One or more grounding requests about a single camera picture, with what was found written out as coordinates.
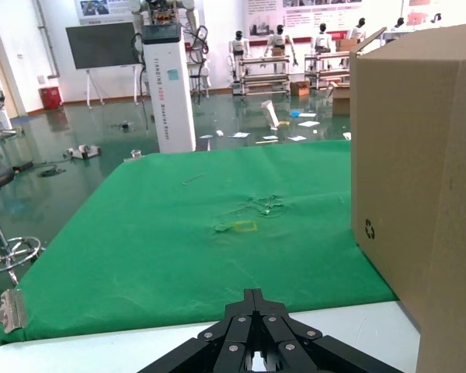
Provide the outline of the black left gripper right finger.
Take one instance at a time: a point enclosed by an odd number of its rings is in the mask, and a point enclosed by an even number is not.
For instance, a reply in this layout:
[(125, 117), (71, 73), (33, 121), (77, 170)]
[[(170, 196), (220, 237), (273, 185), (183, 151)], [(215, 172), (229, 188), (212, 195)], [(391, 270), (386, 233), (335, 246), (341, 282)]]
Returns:
[(279, 302), (267, 301), (255, 290), (255, 329), (268, 371), (397, 372), (330, 335), (324, 335), (288, 315)]

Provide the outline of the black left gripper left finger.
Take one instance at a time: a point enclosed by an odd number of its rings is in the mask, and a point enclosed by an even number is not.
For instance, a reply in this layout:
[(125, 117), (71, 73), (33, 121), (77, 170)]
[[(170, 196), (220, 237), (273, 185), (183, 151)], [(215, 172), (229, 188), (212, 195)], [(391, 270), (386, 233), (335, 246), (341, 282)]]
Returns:
[(142, 372), (251, 372), (255, 353), (252, 339), (255, 311), (254, 289), (244, 290), (244, 299), (225, 306), (224, 318), (197, 337), (160, 357)]

